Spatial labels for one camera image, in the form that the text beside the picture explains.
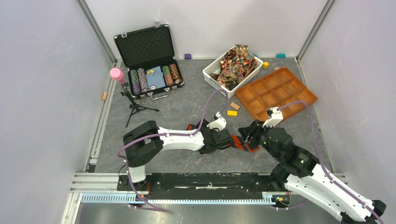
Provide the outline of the orange navy striped tie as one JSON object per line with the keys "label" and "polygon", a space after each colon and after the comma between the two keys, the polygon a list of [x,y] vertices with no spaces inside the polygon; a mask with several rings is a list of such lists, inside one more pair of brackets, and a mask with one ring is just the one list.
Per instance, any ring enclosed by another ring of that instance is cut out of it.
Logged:
{"label": "orange navy striped tie", "polygon": [[249,142],[244,142],[243,138],[240,136],[231,135],[231,138],[232,138],[231,146],[234,148],[251,153],[259,150],[259,147],[253,147],[250,145]]}

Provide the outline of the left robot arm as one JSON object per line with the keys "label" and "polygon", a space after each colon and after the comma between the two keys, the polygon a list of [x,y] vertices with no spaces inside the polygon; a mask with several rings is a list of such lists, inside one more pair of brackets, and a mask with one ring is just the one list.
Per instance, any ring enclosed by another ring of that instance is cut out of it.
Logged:
{"label": "left robot arm", "polygon": [[135,190],[141,190],[146,186],[145,165],[160,151],[183,149],[200,154],[212,154],[232,145],[233,139],[227,129],[210,129],[207,125],[208,122],[204,120],[202,126],[197,123],[189,124],[186,130],[170,130],[158,127],[155,121],[149,120],[126,133],[122,138],[124,146],[142,139],[125,148],[130,186]]}

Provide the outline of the white plastic basket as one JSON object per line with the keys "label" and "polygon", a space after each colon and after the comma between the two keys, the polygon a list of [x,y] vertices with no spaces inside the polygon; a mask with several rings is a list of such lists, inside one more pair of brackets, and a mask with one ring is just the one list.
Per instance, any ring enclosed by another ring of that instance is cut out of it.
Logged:
{"label": "white plastic basket", "polygon": [[247,45],[236,44],[203,69],[204,80],[231,98],[260,71],[263,61],[249,53]]}

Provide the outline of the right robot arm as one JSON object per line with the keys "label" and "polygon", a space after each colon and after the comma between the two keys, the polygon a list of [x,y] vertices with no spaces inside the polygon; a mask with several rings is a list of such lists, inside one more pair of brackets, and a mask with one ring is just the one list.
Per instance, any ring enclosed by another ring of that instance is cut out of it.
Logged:
{"label": "right robot arm", "polygon": [[379,221],[387,207],[384,202],[367,199],[350,189],[316,156],[296,145],[284,128],[263,124],[256,120],[238,131],[245,144],[262,146],[278,162],[270,174],[269,183],[273,189],[298,193],[343,224]]}

